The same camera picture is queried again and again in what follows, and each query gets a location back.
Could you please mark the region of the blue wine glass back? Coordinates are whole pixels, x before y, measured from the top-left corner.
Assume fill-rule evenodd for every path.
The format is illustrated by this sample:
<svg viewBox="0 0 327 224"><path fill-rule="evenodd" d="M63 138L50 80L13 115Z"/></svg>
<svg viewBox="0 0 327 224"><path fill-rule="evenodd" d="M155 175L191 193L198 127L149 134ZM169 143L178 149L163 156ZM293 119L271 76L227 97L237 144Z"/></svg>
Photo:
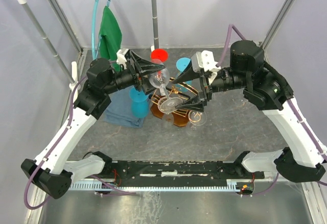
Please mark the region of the blue wine glass back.
<svg viewBox="0 0 327 224"><path fill-rule="evenodd" d="M176 68L178 70L178 73L176 75L176 78L187 68L187 66L190 62L191 62L191 59L187 58L187 57L183 57L183 58L180 58L177 60ZM185 94L189 93L189 90L180 84L176 84L176 88L182 93L185 93Z"/></svg>

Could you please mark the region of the blue wine glass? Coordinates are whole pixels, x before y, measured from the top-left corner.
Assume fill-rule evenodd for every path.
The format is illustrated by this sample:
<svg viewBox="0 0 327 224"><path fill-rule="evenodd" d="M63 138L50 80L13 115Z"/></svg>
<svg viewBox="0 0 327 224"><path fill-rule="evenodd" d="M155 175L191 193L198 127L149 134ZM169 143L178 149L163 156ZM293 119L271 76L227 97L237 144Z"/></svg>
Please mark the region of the blue wine glass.
<svg viewBox="0 0 327 224"><path fill-rule="evenodd" d="M178 73L176 75L176 78L187 68L187 66L190 62L191 62L191 59L187 58L187 57L183 57L183 58L180 58L177 60L176 68L178 70ZM176 84L176 88L182 93L185 93L185 94L189 93L189 90L180 84Z"/></svg>
<svg viewBox="0 0 327 224"><path fill-rule="evenodd" d="M145 118L149 113L149 99L143 91L138 91L134 87L130 90L131 111L137 118Z"/></svg>

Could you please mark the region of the blue wine glass front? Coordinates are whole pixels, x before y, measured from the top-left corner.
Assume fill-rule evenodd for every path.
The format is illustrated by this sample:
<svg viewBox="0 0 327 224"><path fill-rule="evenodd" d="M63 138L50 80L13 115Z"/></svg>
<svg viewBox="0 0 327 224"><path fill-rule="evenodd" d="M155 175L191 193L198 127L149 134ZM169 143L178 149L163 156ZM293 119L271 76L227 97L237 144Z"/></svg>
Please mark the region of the blue wine glass front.
<svg viewBox="0 0 327 224"><path fill-rule="evenodd" d="M143 91L138 91L134 87L130 90L131 111L137 118L145 118L149 113L149 99Z"/></svg>

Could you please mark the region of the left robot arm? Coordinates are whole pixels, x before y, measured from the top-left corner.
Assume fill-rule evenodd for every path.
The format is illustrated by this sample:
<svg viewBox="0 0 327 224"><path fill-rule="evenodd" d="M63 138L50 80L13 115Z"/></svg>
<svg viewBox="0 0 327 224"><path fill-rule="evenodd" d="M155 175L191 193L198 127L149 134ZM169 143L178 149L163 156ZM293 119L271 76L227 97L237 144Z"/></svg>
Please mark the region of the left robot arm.
<svg viewBox="0 0 327 224"><path fill-rule="evenodd" d="M54 199L61 198L72 183L92 175L101 178L111 176L112 159L101 152L69 163L72 153L83 135L101 117L111 103L110 94L128 87L149 94L153 89L149 75L165 68L127 49L123 52L125 63L115 71L113 64L98 58L91 62L86 80L77 99L70 105L67 121L35 159L25 159L21 168L28 177L28 184L34 184Z"/></svg>

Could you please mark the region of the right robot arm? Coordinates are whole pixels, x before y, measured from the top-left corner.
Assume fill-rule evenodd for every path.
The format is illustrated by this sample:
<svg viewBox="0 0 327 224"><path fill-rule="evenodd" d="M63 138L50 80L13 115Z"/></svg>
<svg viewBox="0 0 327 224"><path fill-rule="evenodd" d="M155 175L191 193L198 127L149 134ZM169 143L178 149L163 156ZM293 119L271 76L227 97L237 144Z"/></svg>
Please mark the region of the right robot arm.
<svg viewBox="0 0 327 224"><path fill-rule="evenodd" d="M229 66L224 68L209 52L197 52L174 83L195 79L200 81L201 90L178 109L202 112L213 93L241 89L244 98L273 122L287 144L274 152L241 153L228 169L230 175L244 179L251 173L271 172L294 183L321 180L326 172L326 149L301 113L293 89L265 61L261 47L250 40L234 42Z"/></svg>

